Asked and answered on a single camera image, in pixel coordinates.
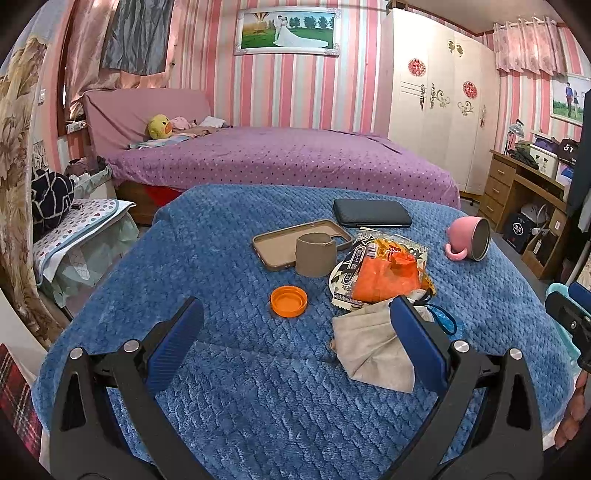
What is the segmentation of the person's right hand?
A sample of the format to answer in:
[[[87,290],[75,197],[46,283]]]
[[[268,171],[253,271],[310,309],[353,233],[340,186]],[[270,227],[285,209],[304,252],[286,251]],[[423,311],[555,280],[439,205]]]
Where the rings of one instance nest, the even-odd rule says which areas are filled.
[[[557,449],[561,449],[568,441],[573,440],[580,429],[580,424],[587,412],[585,391],[588,378],[589,374],[582,370],[576,380],[575,391],[554,437],[554,445]]]

